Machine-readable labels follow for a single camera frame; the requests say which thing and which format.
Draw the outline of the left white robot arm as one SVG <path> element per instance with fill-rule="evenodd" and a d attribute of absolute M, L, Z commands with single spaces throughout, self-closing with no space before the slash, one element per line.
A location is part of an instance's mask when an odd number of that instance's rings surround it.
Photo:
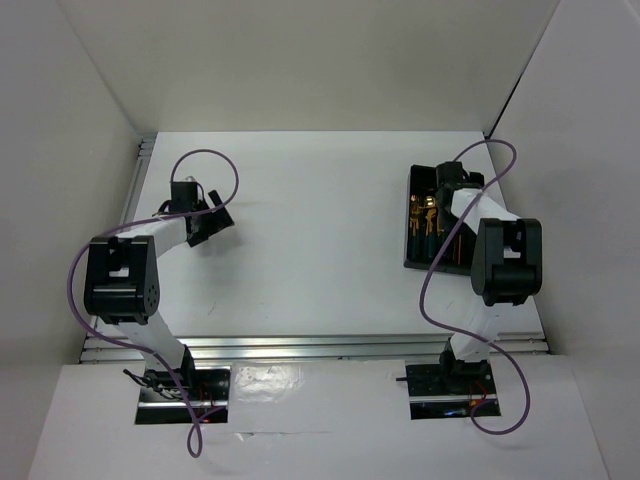
<path fill-rule="evenodd" d="M 135 381 L 167 397 L 186 399 L 201 378 L 189 348 L 170 331 L 160 311 L 157 260 L 186 244 L 195 247 L 234 225 L 215 190 L 204 192 L 193 178 L 170 183 L 171 198 L 152 223 L 97 236 L 88 247 L 84 307 L 126 337 L 145 360 Z"/>

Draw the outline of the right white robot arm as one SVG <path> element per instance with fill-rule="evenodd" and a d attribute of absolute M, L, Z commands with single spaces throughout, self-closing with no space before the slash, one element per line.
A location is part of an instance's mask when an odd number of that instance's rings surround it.
<path fill-rule="evenodd" d="M 440 355 L 436 379 L 454 394 L 471 393 L 490 373 L 489 343 L 501 329 L 501 304 L 519 306 L 542 286 L 542 226 L 521 218 L 482 190 L 481 176 L 454 161 L 436 167 L 436 203 L 448 226 L 475 235 L 470 281 L 476 299 L 466 330 L 454 333 Z"/>

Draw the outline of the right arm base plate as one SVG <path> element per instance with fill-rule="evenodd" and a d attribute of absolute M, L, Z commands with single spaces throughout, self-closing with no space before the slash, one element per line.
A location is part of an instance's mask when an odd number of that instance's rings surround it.
<path fill-rule="evenodd" d="M 406 365 L 396 381 L 407 388 L 412 420 L 468 418 L 501 415 L 490 365 L 483 361 L 471 373 L 446 373 L 443 365 Z"/>

